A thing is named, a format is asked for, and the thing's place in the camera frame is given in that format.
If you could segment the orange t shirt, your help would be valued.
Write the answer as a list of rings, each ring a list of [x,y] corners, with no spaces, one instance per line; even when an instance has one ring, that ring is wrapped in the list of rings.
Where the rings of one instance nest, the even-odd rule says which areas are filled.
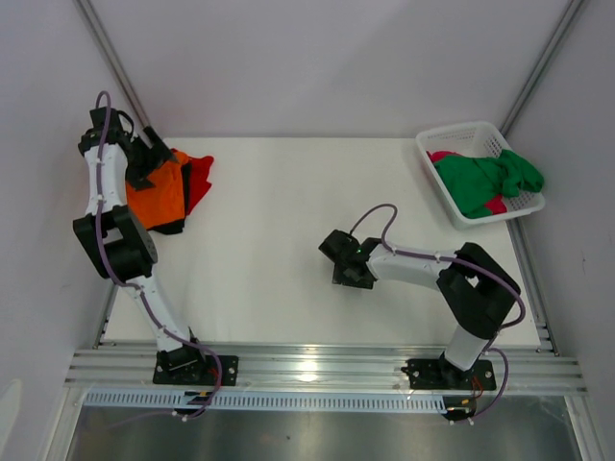
[[[128,206],[148,231],[153,226],[183,215],[181,167],[187,163],[188,155],[175,149],[173,151],[178,161],[167,161],[150,175],[149,179],[155,185],[153,188],[135,191],[126,182]]]

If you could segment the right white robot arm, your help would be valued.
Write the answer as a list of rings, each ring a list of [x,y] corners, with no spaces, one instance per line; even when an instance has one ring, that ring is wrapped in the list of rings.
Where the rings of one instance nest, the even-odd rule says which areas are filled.
[[[480,245],[466,243],[452,252],[425,253],[395,248],[384,238],[358,241],[333,230],[318,250],[333,264],[334,284],[371,290],[378,281],[398,281],[439,292],[456,319],[453,339],[443,352],[438,373],[450,387],[470,380],[474,364],[498,333],[521,290]]]

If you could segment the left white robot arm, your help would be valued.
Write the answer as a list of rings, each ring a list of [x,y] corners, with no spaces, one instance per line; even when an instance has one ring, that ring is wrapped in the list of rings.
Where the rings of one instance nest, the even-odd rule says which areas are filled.
[[[78,149],[88,171],[85,215],[72,229],[100,277],[111,280],[133,300],[153,331],[159,352],[199,348],[190,327],[166,296],[156,273],[158,251],[145,226],[129,207],[127,187],[139,191],[154,186],[149,176],[176,156],[156,131],[144,135],[126,130],[127,114],[111,107],[89,112],[92,126]]]

